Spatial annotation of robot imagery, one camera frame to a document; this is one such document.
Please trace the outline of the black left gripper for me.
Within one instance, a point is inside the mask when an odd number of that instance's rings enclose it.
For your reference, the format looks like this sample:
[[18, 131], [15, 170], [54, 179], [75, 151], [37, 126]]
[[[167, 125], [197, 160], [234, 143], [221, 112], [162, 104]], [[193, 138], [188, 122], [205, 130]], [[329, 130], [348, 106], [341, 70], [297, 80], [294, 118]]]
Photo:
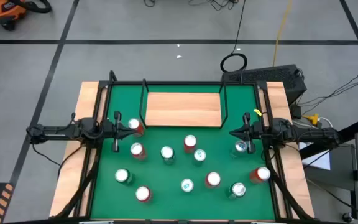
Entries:
[[136, 129], [132, 129], [121, 124], [121, 113], [119, 111], [115, 111], [113, 122], [111, 122], [108, 119], [103, 121], [103, 136], [104, 138], [113, 138], [113, 144], [112, 144], [113, 152], [119, 152], [120, 125], [121, 125], [121, 131], [130, 132], [130, 133], [121, 134], [121, 139], [124, 139], [128, 136], [134, 136], [135, 138], [138, 137], [138, 134], [136, 133], [137, 132]]

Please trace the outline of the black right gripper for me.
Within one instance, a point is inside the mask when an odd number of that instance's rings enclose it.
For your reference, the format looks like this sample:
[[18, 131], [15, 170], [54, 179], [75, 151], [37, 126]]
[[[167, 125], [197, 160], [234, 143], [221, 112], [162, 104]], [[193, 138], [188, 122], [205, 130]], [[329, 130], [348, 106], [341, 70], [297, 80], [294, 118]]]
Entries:
[[247, 144], [247, 153], [253, 154], [256, 151], [253, 140], [260, 139], [263, 127], [259, 121], [250, 124], [250, 113], [248, 112], [244, 113], [243, 120], [244, 124], [240, 128], [230, 131], [230, 135], [244, 140]]

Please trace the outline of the red soda can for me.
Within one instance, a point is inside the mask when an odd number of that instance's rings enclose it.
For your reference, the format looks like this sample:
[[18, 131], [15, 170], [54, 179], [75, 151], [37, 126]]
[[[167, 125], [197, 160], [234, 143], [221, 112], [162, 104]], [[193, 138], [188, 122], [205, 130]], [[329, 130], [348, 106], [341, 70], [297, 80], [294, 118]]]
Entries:
[[144, 126], [143, 126], [142, 122], [139, 121], [138, 119], [131, 118], [128, 121], [128, 127], [130, 127], [131, 129], [133, 129], [135, 131], [134, 136], [137, 138], [142, 137], [145, 133]]
[[187, 154], [193, 153], [196, 149], [197, 139], [194, 135], [187, 135], [184, 138], [184, 150]]
[[204, 182], [207, 188], [215, 188], [220, 185], [221, 177], [217, 172], [209, 172], [206, 175]]
[[260, 184], [269, 180], [270, 171], [266, 167], [258, 167], [250, 172], [249, 179], [254, 184]]
[[132, 154], [132, 156], [135, 158], [135, 159], [138, 159], [138, 160], [145, 160], [146, 157], [147, 157], [147, 154], [146, 154], [146, 150], [145, 150], [145, 147], [139, 143], [139, 142], [135, 142], [131, 148], [130, 148], [130, 152]]
[[148, 202], [152, 197], [152, 191], [147, 186], [140, 186], [135, 192], [136, 199], [140, 202]]

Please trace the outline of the green soda can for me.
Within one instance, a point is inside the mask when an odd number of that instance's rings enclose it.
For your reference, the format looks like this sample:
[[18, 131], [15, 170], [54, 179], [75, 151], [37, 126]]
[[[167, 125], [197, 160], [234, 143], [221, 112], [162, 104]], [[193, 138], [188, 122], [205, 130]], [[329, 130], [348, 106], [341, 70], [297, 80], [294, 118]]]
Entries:
[[169, 146], [164, 146], [160, 151], [163, 162], [166, 165], [172, 165], [175, 162], [175, 152]]
[[241, 198], [246, 194], [246, 187], [241, 182], [233, 183], [227, 190], [227, 197], [231, 200]]
[[134, 181], [134, 176], [127, 169], [118, 169], [115, 173], [115, 179], [120, 184], [131, 185]]

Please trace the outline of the green table mat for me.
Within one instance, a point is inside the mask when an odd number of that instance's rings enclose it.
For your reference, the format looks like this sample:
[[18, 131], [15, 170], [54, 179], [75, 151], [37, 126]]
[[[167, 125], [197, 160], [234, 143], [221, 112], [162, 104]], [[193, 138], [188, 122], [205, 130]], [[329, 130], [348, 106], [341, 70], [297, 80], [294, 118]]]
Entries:
[[[180, 220], [272, 220], [275, 217], [268, 183], [254, 184], [250, 171], [263, 166], [262, 144], [255, 142], [256, 151], [232, 158], [229, 153], [237, 138], [230, 131], [242, 126], [242, 116], [256, 107], [252, 86], [227, 87], [228, 119], [223, 128], [166, 128], [150, 127], [141, 138], [129, 136], [119, 143], [119, 152], [111, 149], [111, 140], [105, 140], [101, 151], [98, 176], [93, 196], [93, 219], [180, 219]], [[184, 150], [184, 138], [194, 135], [196, 149], [206, 152], [202, 166], [193, 164], [193, 153]], [[139, 141], [147, 157], [140, 161], [130, 152]], [[166, 165], [160, 151], [164, 146], [175, 152], [175, 162]], [[131, 185], [116, 181], [118, 169], [127, 169], [134, 176]], [[207, 188], [205, 177], [217, 172], [221, 177], [218, 187]], [[191, 192], [181, 189], [183, 179], [191, 179]], [[228, 188], [235, 182], [246, 187], [241, 198], [229, 199]], [[152, 191], [148, 202], [136, 199], [140, 186]]]

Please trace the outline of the black computer tower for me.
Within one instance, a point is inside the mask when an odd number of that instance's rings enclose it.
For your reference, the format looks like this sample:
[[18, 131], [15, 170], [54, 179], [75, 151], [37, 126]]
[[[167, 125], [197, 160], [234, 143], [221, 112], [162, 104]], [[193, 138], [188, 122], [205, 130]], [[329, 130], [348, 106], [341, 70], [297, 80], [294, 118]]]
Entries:
[[227, 72], [222, 74], [221, 79], [237, 83], [282, 82], [289, 105], [307, 90], [303, 73], [295, 64]]

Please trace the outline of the yellow power plug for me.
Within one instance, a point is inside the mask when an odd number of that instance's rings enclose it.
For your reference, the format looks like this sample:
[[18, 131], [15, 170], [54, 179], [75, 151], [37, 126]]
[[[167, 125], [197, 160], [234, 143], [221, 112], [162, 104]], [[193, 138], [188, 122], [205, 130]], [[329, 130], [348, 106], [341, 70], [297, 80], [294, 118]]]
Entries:
[[303, 115], [305, 119], [307, 119], [313, 126], [317, 126], [319, 123], [319, 115]]

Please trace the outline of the white paper sheet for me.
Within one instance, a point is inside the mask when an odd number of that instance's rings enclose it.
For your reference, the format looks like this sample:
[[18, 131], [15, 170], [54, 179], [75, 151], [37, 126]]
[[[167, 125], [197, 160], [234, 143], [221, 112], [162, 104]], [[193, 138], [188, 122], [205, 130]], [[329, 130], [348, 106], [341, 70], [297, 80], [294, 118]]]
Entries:
[[302, 160], [304, 166], [315, 167], [324, 170], [331, 170], [329, 151], [320, 152], [314, 156]]

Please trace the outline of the orange shop vacuum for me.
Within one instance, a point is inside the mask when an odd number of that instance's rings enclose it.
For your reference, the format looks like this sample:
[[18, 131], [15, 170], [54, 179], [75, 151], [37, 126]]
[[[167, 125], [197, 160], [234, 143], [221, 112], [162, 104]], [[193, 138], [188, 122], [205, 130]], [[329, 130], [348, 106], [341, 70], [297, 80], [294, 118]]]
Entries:
[[13, 31], [16, 21], [25, 17], [27, 10], [10, 0], [0, 0], [0, 25], [7, 31]]

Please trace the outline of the black metal table frame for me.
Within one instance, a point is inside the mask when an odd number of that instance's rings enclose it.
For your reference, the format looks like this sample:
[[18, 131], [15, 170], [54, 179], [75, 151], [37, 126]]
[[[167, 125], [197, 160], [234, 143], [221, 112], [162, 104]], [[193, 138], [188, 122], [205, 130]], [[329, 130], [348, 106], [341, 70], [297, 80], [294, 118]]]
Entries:
[[[150, 91], [162, 92], [200, 92], [214, 93], [219, 90], [221, 82], [156, 82], [147, 81]], [[256, 107], [259, 105], [259, 91], [255, 83], [229, 83], [231, 85], [249, 85], [254, 89]], [[122, 121], [128, 122], [130, 118], [139, 118], [140, 94], [142, 90], [142, 81], [117, 81], [112, 87], [109, 95], [109, 103], [103, 105], [103, 116], [113, 118], [115, 111], [122, 113]], [[51, 217], [55, 218], [61, 212], [69, 199], [74, 195], [79, 186], [81, 173], [83, 170], [83, 161], [92, 156], [98, 157], [98, 166], [94, 170], [94, 179], [87, 186], [87, 195], [82, 199], [83, 209], [79, 214], [79, 219], [84, 222], [109, 222], [111, 224], [251, 224], [252, 222], [272, 222], [283, 214], [283, 201], [278, 198], [278, 191], [271, 182], [270, 186], [273, 211], [275, 214], [272, 220], [180, 220], [180, 219], [93, 219], [91, 209], [93, 205], [94, 190], [98, 176], [99, 162], [103, 144], [96, 149], [87, 150], [80, 147], [78, 142], [69, 142], [65, 150], [66, 163], [63, 172], [60, 174], [57, 189], [51, 207]]]

